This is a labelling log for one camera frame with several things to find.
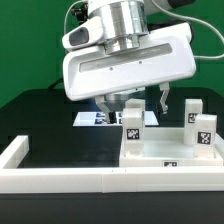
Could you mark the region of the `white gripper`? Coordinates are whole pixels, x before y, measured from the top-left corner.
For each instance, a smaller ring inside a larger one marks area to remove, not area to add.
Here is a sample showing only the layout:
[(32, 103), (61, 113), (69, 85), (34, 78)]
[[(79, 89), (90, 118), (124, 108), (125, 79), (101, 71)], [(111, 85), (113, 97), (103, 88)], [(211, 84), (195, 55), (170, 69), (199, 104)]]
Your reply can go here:
[(110, 93), (159, 85), (159, 112), (166, 114), (168, 82), (191, 77), (196, 64), (190, 46), (189, 23), (151, 31), (139, 38), (139, 46), (124, 52), (108, 54), (100, 44), (103, 28), (98, 17), (85, 22), (62, 38), (68, 54), (63, 60), (66, 95), (73, 101), (95, 97), (106, 122), (114, 124), (116, 112), (105, 104)]

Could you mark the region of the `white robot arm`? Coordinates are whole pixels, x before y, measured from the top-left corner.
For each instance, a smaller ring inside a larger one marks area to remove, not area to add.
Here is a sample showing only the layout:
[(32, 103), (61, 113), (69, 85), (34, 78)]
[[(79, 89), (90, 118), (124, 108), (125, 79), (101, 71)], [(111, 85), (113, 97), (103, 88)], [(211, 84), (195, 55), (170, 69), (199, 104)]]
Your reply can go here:
[(73, 101), (93, 98), (109, 123), (107, 94), (151, 85), (167, 94), (171, 81), (196, 71), (190, 25), (149, 31), (151, 5), (149, 0), (88, 0), (87, 21), (62, 38), (66, 95)]

